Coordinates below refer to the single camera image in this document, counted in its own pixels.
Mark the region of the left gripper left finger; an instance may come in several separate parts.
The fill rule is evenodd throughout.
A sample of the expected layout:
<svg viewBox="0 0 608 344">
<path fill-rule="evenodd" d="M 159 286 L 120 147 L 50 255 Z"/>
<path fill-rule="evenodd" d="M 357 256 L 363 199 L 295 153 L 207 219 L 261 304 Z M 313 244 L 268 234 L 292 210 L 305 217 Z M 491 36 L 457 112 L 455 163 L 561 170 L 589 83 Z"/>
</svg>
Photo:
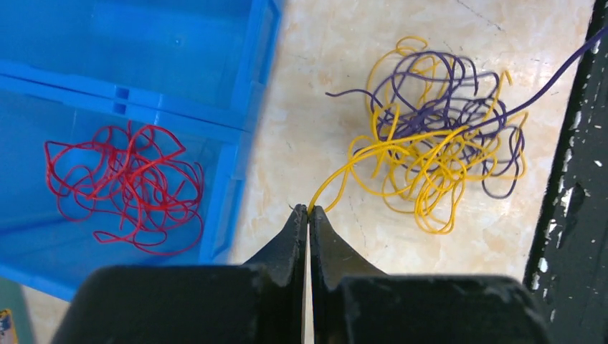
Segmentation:
<svg viewBox="0 0 608 344">
<path fill-rule="evenodd" d="M 95 271 L 74 296 L 54 343 L 301 343 L 308 215 L 240 265 Z"/>
</svg>

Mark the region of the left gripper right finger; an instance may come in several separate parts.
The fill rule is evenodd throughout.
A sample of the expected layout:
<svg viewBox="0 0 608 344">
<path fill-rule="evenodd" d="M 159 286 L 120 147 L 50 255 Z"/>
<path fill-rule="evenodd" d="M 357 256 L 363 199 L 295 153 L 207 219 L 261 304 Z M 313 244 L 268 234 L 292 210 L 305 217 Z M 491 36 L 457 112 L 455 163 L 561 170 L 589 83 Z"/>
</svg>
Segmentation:
<svg viewBox="0 0 608 344">
<path fill-rule="evenodd" d="M 487 274 L 387 274 L 310 210 L 316 343 L 549 343 L 517 280 Z"/>
</svg>

